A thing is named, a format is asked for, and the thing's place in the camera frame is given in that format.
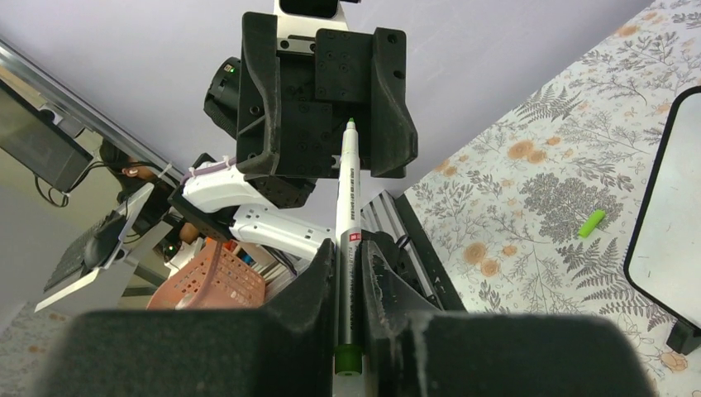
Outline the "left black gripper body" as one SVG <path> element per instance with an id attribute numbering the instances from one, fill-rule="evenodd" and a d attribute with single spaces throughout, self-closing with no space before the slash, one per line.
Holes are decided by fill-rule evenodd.
<path id="1" fill-rule="evenodd" d="M 346 123 L 370 129 L 369 34 L 321 29 L 313 55 L 277 50 L 281 83 L 279 177 L 335 179 Z"/>

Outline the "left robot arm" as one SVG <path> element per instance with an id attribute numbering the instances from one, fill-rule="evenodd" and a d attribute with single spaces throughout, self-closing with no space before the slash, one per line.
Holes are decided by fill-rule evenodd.
<path id="1" fill-rule="evenodd" d="M 241 240 L 240 207 L 301 208 L 318 179 L 338 177 L 349 121 L 361 169 L 403 178 L 418 154 L 406 61 L 404 31 L 350 31 L 337 1 L 244 13 L 241 54 L 220 66 L 203 106 L 236 141 L 235 155 L 202 155 L 170 203 L 206 236 Z"/>

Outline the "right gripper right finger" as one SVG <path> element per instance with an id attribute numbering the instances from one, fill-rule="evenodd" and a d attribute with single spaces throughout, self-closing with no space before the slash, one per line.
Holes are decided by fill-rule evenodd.
<path id="1" fill-rule="evenodd" d="M 437 309 L 363 243 L 369 396 L 651 396 L 630 342 L 603 318 Z"/>

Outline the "small whiteboard black frame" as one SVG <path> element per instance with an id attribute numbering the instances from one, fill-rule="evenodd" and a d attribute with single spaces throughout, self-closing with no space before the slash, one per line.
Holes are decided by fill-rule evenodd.
<path id="1" fill-rule="evenodd" d="M 629 284 L 675 319 L 667 346 L 700 347 L 700 88 L 672 103 L 623 261 Z"/>

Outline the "green marker cap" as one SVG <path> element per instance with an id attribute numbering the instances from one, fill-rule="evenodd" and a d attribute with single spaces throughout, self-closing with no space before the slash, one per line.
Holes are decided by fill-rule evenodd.
<path id="1" fill-rule="evenodd" d="M 586 238 L 596 229 L 596 227 L 605 219 L 606 212 L 602 209 L 594 210 L 578 230 L 578 236 Z"/>

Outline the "green capped marker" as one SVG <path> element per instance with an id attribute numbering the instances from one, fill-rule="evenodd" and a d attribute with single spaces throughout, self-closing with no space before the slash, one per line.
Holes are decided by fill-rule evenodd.
<path id="1" fill-rule="evenodd" d="M 355 120 L 350 118 L 342 134 L 336 201 L 336 347 L 334 371 L 338 376 L 362 374 L 363 352 L 358 341 L 355 315 L 356 259 L 362 241 L 356 196 L 360 192 L 360 146 Z"/>

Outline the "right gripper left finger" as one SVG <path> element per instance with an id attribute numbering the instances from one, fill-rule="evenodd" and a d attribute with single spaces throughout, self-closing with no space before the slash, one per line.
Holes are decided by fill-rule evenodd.
<path id="1" fill-rule="evenodd" d="M 73 319 L 38 396 L 329 396 L 334 245 L 257 309 L 97 311 Z"/>

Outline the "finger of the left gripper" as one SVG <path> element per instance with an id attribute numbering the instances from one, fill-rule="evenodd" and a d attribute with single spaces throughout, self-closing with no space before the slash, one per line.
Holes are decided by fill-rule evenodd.
<path id="1" fill-rule="evenodd" d="M 378 27 L 370 71 L 371 166 L 374 178 L 401 179 L 418 155 L 417 128 L 406 104 L 407 36 Z"/>
<path id="2" fill-rule="evenodd" d="M 280 160 L 281 83 L 277 21 L 271 14 L 245 12 L 241 20 L 241 77 L 236 134 L 237 168 L 273 175 Z"/>

